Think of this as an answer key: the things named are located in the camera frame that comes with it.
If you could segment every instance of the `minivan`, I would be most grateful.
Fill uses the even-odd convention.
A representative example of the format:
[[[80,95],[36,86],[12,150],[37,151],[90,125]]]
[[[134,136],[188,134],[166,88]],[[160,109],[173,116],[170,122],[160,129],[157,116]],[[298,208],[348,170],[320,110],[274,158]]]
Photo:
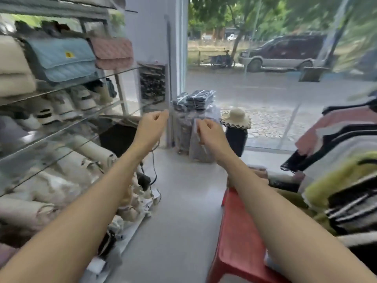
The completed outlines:
[[[259,72],[262,68],[285,68],[302,71],[312,67],[322,48],[326,35],[294,35],[274,38],[261,47],[243,51],[239,63],[247,71]]]

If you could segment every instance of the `hand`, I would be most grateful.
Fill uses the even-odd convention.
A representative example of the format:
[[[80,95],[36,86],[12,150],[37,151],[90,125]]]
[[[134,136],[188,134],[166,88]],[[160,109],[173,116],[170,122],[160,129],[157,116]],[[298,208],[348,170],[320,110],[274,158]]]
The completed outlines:
[[[197,119],[196,121],[200,135],[200,144],[205,144],[210,149],[220,166],[224,166],[227,158],[236,156],[229,146],[220,124],[210,119]]]
[[[146,156],[160,140],[166,127],[169,111],[155,111],[144,114],[138,124],[132,145],[141,150]]]

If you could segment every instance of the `forearm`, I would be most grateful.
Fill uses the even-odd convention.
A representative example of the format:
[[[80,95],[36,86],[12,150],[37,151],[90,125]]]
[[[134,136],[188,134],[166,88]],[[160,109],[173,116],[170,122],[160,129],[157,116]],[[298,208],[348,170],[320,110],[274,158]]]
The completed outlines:
[[[235,155],[224,160],[269,253],[293,283],[377,282],[335,237],[276,193]]]
[[[76,282],[96,255],[142,158],[132,145],[99,182],[21,248],[0,271],[0,281]]]

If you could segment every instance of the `car wheel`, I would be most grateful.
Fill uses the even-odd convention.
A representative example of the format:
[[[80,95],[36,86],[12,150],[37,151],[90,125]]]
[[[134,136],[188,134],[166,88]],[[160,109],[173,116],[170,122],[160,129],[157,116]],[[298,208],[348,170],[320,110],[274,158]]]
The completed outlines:
[[[262,70],[262,61],[260,59],[252,60],[247,65],[248,72],[259,72],[261,70]]]
[[[304,67],[313,67],[313,63],[311,61],[304,61],[302,64],[299,65],[297,68],[298,71],[304,71]]]

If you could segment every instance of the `pink quilted bag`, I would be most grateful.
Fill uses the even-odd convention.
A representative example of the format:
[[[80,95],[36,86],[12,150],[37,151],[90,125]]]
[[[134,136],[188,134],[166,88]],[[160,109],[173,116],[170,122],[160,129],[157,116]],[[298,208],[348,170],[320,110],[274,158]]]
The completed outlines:
[[[134,63],[132,43],[125,38],[90,38],[100,69],[127,69]]]

